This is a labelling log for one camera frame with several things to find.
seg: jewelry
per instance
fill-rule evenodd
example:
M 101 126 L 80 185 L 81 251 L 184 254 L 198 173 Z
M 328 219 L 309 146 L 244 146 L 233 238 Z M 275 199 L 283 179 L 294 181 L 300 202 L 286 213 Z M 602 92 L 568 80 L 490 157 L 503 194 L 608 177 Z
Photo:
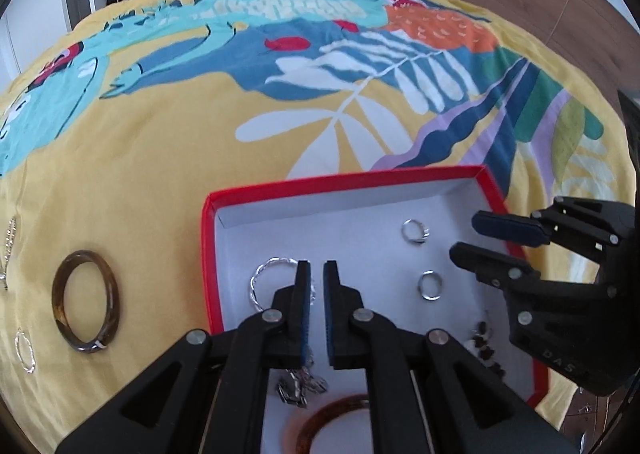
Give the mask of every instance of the jewelry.
M 81 264 L 92 262 L 95 264 L 104 281 L 104 289 L 107 293 L 107 308 L 104 315 L 104 322 L 95 339 L 82 342 L 71 331 L 69 322 L 65 314 L 65 288 L 71 273 Z M 51 305 L 53 306 L 53 317 L 56 320 L 60 333 L 68 344 L 79 353 L 95 353 L 106 349 L 113 340 L 120 323 L 120 297 L 118 296 L 118 285 L 116 278 L 107 262 L 95 252 L 90 250 L 78 250 L 69 254 L 58 267 L 56 276 L 53 279 L 51 290 Z
M 325 405 L 309 418 L 302 426 L 296 440 L 296 454 L 310 454 L 311 444 L 318 433 L 333 420 L 354 412 L 369 408 L 368 394 L 355 394 Z
M 258 297 L 255 294 L 255 283 L 262 272 L 264 272 L 270 266 L 276 264 L 286 264 L 287 266 L 298 267 L 298 262 L 290 257 L 271 257 L 267 262 L 264 262 L 258 268 L 255 269 L 254 274 L 249 280 L 249 299 L 254 304 L 254 307 L 258 313 L 264 311 L 262 305 L 258 302 Z M 314 280 L 311 278 L 311 295 L 309 297 L 309 304 L 313 304 L 316 300 L 316 288 L 314 286 Z M 276 390 L 280 395 L 280 399 L 289 405 L 295 405 L 297 407 L 306 408 L 307 400 L 306 394 L 311 392 L 313 394 L 322 394 L 327 392 L 329 384 L 322 376 L 313 376 L 311 374 L 311 368 L 314 364 L 314 357 L 311 348 L 307 348 L 306 351 L 306 363 L 298 370 L 286 370 L 288 376 L 281 376 L 276 384 Z
M 295 259 L 291 259 L 290 257 L 271 257 L 267 262 L 264 262 L 258 268 L 255 269 L 254 274 L 251 276 L 249 280 L 249 298 L 251 302 L 254 303 L 255 310 L 260 313 L 264 311 L 264 308 L 258 302 L 258 297 L 255 294 L 255 283 L 258 280 L 258 277 L 262 272 L 264 272 L 270 266 L 275 266 L 277 264 L 286 264 L 287 266 L 293 266 L 294 268 L 298 267 L 298 262 Z M 313 304 L 316 300 L 316 287 L 313 278 L 311 278 L 311 298 L 309 304 Z
M 14 247 L 15 232 L 18 228 L 15 216 L 9 221 L 9 227 L 6 230 L 6 239 L 4 240 L 4 261 L 0 264 L 0 281 L 4 284 L 4 290 L 9 289 L 6 281 L 6 271 L 9 267 L 9 259 L 11 259 L 11 250 Z
M 22 354 L 20 353 L 20 339 L 24 340 L 25 344 L 27 344 L 27 347 L 29 348 L 29 356 L 30 356 L 29 365 L 27 365 L 25 361 L 22 359 Z M 29 340 L 29 337 L 25 334 L 24 331 L 22 331 L 21 328 L 18 328 L 18 331 L 15 334 L 14 346 L 15 346 L 15 354 L 18 355 L 18 360 L 20 360 L 20 364 L 22 365 L 24 372 L 27 374 L 33 373 L 33 371 L 36 370 L 36 357 L 35 357 L 35 354 L 33 353 L 33 346 L 31 345 L 31 341 Z
M 436 280 L 436 283 L 438 285 L 438 291 L 436 292 L 435 295 L 429 295 L 424 291 L 424 280 L 427 277 L 433 277 Z M 418 280 L 418 293 L 420 293 L 420 296 L 424 300 L 438 300 L 440 298 L 440 295 L 442 294 L 442 277 L 440 277 L 440 274 L 438 274 L 437 272 L 434 272 L 433 270 L 427 270 L 426 272 L 422 272 L 422 275 Z
M 407 227 L 409 225 L 415 225 L 416 227 L 418 227 L 420 229 L 420 237 L 419 238 L 412 238 L 412 237 L 409 236 L 409 234 L 407 233 Z M 429 237 L 429 229 L 427 227 L 425 227 L 424 224 L 422 222 L 418 221 L 417 219 L 407 219 L 407 221 L 402 223 L 402 227 L 401 227 L 400 231 L 402 232 L 402 237 L 404 237 L 404 240 L 407 243 L 423 244 L 427 240 L 427 238 Z

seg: silver chain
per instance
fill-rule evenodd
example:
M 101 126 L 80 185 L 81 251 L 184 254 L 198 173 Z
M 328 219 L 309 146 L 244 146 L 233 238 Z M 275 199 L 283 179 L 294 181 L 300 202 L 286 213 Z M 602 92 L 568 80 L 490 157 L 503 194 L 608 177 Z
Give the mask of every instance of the silver chain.
M 6 230 L 6 239 L 4 240 L 4 261 L 0 264 L 0 281 L 4 284 L 4 290 L 9 289 L 6 280 L 6 271 L 9 267 L 9 259 L 11 259 L 11 250 L 14 247 L 15 233 L 18 228 L 15 216 L 9 221 L 9 227 Z
M 249 299 L 254 304 L 256 311 L 264 311 L 264 308 L 258 302 L 258 297 L 255 294 L 255 283 L 258 276 L 264 272 L 268 267 L 276 264 L 286 264 L 288 266 L 297 267 L 298 262 L 295 259 L 289 257 L 271 257 L 267 262 L 261 264 L 256 268 L 255 273 L 251 276 L 249 281 Z M 316 287 L 314 280 L 311 279 L 311 296 L 310 304 L 314 303 L 316 299 Z M 298 370 L 286 370 L 286 376 L 283 375 L 276 384 L 276 390 L 280 395 L 280 399 L 289 405 L 295 405 L 297 407 L 306 408 L 308 393 L 322 394 L 327 392 L 329 385 L 322 376 L 314 376 L 311 374 L 311 368 L 314 364 L 314 356 L 311 348 L 306 351 L 306 363 Z

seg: ring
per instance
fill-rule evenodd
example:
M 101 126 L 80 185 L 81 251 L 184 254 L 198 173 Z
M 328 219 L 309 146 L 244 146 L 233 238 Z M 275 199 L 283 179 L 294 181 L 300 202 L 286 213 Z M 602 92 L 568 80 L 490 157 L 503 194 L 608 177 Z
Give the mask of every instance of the ring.
M 414 224 L 418 228 L 420 228 L 420 233 L 422 234 L 421 238 L 412 238 L 412 237 L 409 237 L 409 235 L 406 233 L 407 227 L 411 224 Z M 401 232 L 402 232 L 402 237 L 404 237 L 404 240 L 407 243 L 423 244 L 429 237 L 429 229 L 425 227 L 424 224 L 418 221 L 417 219 L 407 219 L 407 221 L 402 223 Z
M 258 297 L 255 294 L 255 283 L 258 280 L 258 277 L 262 272 L 264 272 L 270 266 L 275 266 L 276 264 L 288 264 L 289 266 L 293 266 L 294 268 L 298 267 L 298 262 L 295 259 L 291 259 L 290 257 L 271 257 L 267 262 L 264 262 L 258 268 L 255 269 L 254 274 L 251 276 L 249 280 L 249 298 L 251 302 L 254 303 L 255 309 L 258 313 L 264 311 L 264 308 L 258 302 Z M 313 304 L 316 300 L 316 287 L 314 285 L 313 277 L 311 278 L 311 298 L 310 304 Z
M 22 354 L 20 353 L 20 339 L 23 339 L 26 342 L 27 347 L 29 348 L 29 356 L 30 356 L 30 362 L 31 362 L 31 365 L 29 366 L 22 359 Z M 29 340 L 29 337 L 24 333 L 24 331 L 22 331 L 21 328 L 18 328 L 18 331 L 15 334 L 14 345 L 15 345 L 15 353 L 18 355 L 18 360 L 20 360 L 20 363 L 22 364 L 22 368 L 24 369 L 24 372 L 27 374 L 33 373 L 33 371 L 36 370 L 36 357 L 33 353 L 33 346 L 31 345 L 31 341 Z
M 66 283 L 71 273 L 81 264 L 92 262 L 98 267 L 104 281 L 104 289 L 107 293 L 107 308 L 104 315 L 104 322 L 95 339 L 89 342 L 82 342 L 71 331 L 69 322 L 65 314 L 65 289 Z M 118 296 L 118 285 L 116 278 L 107 262 L 95 252 L 90 250 L 78 250 L 69 254 L 58 267 L 56 276 L 53 279 L 51 291 L 51 305 L 53 306 L 53 317 L 56 320 L 60 333 L 68 344 L 79 353 L 95 353 L 106 349 L 113 340 L 118 330 L 120 322 L 120 298 Z
M 428 295 L 424 293 L 424 279 L 429 277 L 430 275 L 433 276 L 433 278 L 438 283 L 438 291 L 436 295 Z M 440 298 L 440 295 L 442 294 L 442 277 L 440 277 L 440 274 L 434 272 L 433 270 L 423 272 L 420 276 L 420 280 L 418 281 L 418 293 L 420 293 L 420 296 L 424 300 L 438 300 Z
M 318 433 L 329 423 L 350 412 L 368 409 L 369 395 L 356 394 L 326 405 L 309 418 L 302 426 L 296 440 L 296 454 L 309 454 L 311 444 Z

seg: silver ring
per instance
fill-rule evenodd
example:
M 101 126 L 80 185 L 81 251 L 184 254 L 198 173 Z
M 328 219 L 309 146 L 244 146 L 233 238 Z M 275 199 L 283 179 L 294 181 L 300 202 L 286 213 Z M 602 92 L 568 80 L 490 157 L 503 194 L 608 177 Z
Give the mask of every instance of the silver ring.
M 289 266 L 293 266 L 294 268 L 298 267 L 298 262 L 295 259 L 291 259 L 290 257 L 271 257 L 267 262 L 264 262 L 258 268 L 255 269 L 254 274 L 251 276 L 249 280 L 249 298 L 251 302 L 254 303 L 255 310 L 257 312 L 264 311 L 264 308 L 258 302 L 258 297 L 255 294 L 255 282 L 258 280 L 258 277 L 262 272 L 264 272 L 270 266 L 275 266 L 276 264 L 288 264 Z M 316 287 L 314 285 L 314 280 L 311 278 L 311 301 L 310 304 L 313 304 L 316 300 Z
M 27 365 L 25 361 L 22 359 L 22 355 L 20 354 L 20 339 L 24 339 L 24 341 L 27 344 L 27 347 L 29 348 L 31 365 Z M 22 329 L 20 328 L 18 328 L 18 331 L 15 334 L 14 345 L 15 345 L 15 353 L 18 355 L 18 360 L 20 360 L 20 364 L 22 365 L 22 368 L 24 369 L 25 373 L 27 374 L 33 373 L 33 371 L 36 370 L 36 357 L 33 353 L 33 346 L 31 345 L 31 341 L 29 340 L 29 337 L 25 335 L 24 331 L 22 331 Z
M 418 228 L 420 228 L 420 233 L 422 234 L 422 236 L 420 238 L 409 237 L 409 235 L 406 233 L 406 228 L 411 224 L 414 224 Z M 402 232 L 402 237 L 404 237 L 404 240 L 407 243 L 423 244 L 427 240 L 427 238 L 429 237 L 429 229 L 427 227 L 425 227 L 424 224 L 422 222 L 418 221 L 417 219 L 407 219 L 407 221 L 402 223 L 401 232 Z
M 424 293 L 424 279 L 429 276 L 433 277 L 438 284 L 438 291 L 436 292 L 436 295 L 428 295 Z M 418 293 L 424 300 L 438 300 L 442 295 L 442 277 L 440 277 L 440 274 L 434 272 L 433 270 L 422 272 L 420 280 L 418 280 Z

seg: yellow bedsheet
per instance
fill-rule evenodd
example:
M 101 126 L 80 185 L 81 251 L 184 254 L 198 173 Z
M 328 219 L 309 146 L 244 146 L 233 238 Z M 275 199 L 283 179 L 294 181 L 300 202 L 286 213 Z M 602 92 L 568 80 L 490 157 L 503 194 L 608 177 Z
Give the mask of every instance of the yellow bedsheet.
M 36 447 L 60 440 L 192 328 L 206 328 L 199 218 L 207 193 L 335 172 L 485 163 L 512 212 L 554 195 L 632 203 L 623 125 L 539 40 L 457 0 L 130 0 L 82 21 L 0 98 L 0 222 L 17 218 L 0 293 L 0 392 Z M 51 285 L 95 250 L 120 286 L 118 334 L 72 351 Z M 593 268 L 556 246 L 545 278 Z M 67 289 L 83 339 L 104 288 Z M 18 328 L 37 367 L 17 361 Z M 559 426 L 574 384 L 553 373 Z

